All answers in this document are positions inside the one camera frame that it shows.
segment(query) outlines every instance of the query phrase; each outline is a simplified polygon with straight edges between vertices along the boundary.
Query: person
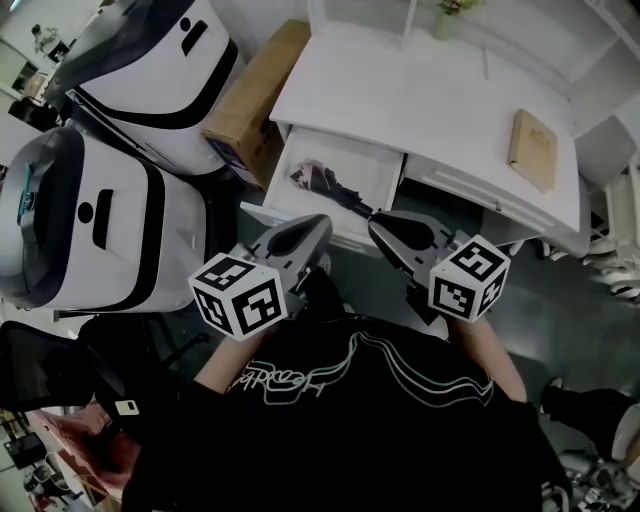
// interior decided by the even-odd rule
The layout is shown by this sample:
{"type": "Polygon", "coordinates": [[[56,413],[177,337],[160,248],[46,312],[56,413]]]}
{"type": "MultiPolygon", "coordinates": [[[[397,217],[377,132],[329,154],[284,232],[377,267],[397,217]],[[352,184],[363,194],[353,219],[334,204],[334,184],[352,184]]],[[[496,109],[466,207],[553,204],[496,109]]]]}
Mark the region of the person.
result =
{"type": "Polygon", "coordinates": [[[543,490],[568,509],[570,484],[486,319],[450,319],[448,343],[346,313],[335,295],[310,294],[316,305],[297,319],[222,341],[158,419],[124,512],[539,512],[543,490]]]}
{"type": "Polygon", "coordinates": [[[42,30],[40,25],[34,25],[31,34],[34,37],[36,53],[44,53],[53,62],[61,62],[69,53],[69,47],[58,36],[57,28],[48,27],[42,30]]]}
{"type": "Polygon", "coordinates": [[[541,412],[584,433],[600,457],[616,461],[640,489],[640,404],[613,389],[578,393],[556,377],[543,390],[541,412]]]}

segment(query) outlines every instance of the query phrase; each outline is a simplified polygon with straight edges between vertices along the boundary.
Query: green plant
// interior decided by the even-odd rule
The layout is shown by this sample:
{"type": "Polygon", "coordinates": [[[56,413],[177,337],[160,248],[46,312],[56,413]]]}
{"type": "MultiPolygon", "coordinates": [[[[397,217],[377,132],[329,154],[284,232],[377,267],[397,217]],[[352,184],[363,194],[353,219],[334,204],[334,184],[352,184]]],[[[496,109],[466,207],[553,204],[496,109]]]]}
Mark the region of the green plant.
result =
{"type": "Polygon", "coordinates": [[[483,0],[440,0],[438,7],[449,16],[457,16],[462,11],[468,11],[476,5],[481,5],[483,0]]]}

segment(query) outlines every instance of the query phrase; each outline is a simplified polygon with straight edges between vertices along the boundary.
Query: black slot handle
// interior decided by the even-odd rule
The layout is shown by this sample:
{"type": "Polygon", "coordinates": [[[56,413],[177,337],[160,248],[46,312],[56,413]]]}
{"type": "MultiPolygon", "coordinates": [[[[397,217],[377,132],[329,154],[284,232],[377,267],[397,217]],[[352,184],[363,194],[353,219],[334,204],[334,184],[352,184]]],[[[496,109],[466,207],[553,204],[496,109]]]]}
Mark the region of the black slot handle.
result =
{"type": "Polygon", "coordinates": [[[204,21],[198,21],[193,28],[189,31],[189,33],[182,40],[182,53],[184,53],[185,57],[189,55],[189,52],[193,49],[193,47],[198,42],[198,39],[202,37],[205,30],[209,28],[204,21]]]}
{"type": "Polygon", "coordinates": [[[96,203],[96,216],[93,221],[93,243],[102,250],[107,248],[107,230],[111,216],[113,190],[101,190],[96,203]]]}

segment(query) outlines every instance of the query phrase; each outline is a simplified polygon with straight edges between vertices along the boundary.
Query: green vase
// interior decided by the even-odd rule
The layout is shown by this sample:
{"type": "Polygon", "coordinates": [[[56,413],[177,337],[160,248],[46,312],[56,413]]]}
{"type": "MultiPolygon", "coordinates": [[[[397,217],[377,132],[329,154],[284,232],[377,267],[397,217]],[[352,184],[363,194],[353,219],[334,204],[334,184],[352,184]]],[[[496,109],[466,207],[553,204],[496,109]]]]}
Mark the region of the green vase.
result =
{"type": "Polygon", "coordinates": [[[436,29],[433,31],[433,37],[438,41],[446,41],[451,37],[451,31],[453,30],[453,18],[452,14],[447,14],[441,10],[438,10],[436,16],[436,29]]]}

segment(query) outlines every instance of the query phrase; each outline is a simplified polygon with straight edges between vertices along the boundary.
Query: desk surface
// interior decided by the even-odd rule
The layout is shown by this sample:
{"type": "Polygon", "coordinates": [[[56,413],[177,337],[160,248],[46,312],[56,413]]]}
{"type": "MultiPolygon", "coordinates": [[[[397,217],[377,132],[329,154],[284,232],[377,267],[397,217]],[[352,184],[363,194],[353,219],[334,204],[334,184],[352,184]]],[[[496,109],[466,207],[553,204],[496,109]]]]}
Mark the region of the desk surface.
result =
{"type": "Polygon", "coordinates": [[[312,37],[273,109],[274,121],[338,133],[489,183],[579,229],[569,102],[488,52],[416,32],[404,50],[312,37]],[[525,108],[558,137],[556,188],[541,193],[506,163],[525,108]]]}

